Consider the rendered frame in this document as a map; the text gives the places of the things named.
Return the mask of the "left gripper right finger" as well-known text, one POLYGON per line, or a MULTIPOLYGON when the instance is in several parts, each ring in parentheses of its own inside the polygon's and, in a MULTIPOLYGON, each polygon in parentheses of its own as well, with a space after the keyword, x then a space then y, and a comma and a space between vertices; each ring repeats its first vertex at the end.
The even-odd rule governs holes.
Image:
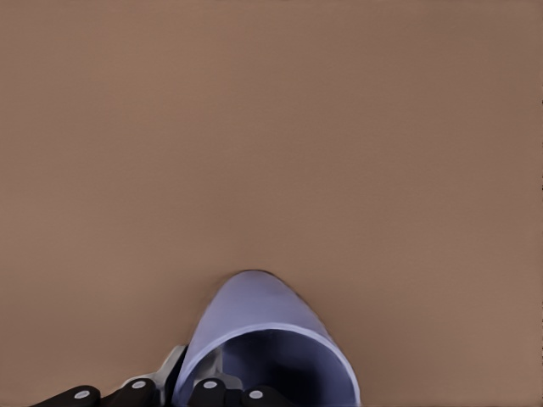
POLYGON ((191 407, 281 407, 281 394, 268 386, 244 388, 240 378, 224 371, 219 347, 194 371, 191 407))

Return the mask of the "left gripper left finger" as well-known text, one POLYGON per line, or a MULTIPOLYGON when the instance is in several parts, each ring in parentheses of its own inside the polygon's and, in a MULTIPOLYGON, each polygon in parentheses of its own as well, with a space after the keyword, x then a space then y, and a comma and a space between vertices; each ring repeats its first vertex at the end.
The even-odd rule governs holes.
POLYGON ((94 386, 80 385, 29 407, 171 407, 187 347, 175 346, 157 371, 132 377, 108 395, 94 386))

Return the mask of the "lavender blue cup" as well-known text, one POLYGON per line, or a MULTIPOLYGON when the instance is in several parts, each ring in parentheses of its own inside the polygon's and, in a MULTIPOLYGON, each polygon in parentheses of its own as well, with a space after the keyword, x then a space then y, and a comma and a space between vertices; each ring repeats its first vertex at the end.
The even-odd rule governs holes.
POLYGON ((199 320, 171 402, 187 407, 194 385, 224 374, 243 390, 272 387, 298 407, 361 407, 350 362, 309 305, 262 270, 230 277, 199 320))

